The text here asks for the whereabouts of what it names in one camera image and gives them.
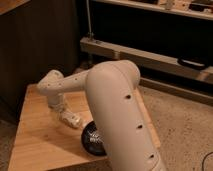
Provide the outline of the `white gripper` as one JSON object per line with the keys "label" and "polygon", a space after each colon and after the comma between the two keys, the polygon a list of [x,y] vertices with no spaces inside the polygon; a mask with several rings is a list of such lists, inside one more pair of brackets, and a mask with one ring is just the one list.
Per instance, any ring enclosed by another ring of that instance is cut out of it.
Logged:
{"label": "white gripper", "polygon": [[57,117],[65,116],[70,113],[69,106],[66,102],[53,104],[50,106],[50,108]]}

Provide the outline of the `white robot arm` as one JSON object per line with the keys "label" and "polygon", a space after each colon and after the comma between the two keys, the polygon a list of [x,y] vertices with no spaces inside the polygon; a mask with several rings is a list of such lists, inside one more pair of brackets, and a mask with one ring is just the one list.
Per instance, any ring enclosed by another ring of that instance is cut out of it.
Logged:
{"label": "white robot arm", "polygon": [[52,70],[37,88],[57,112],[65,110],[64,93],[85,92],[113,171],[166,171],[135,96],[139,81],[137,65],[119,60],[68,77]]}

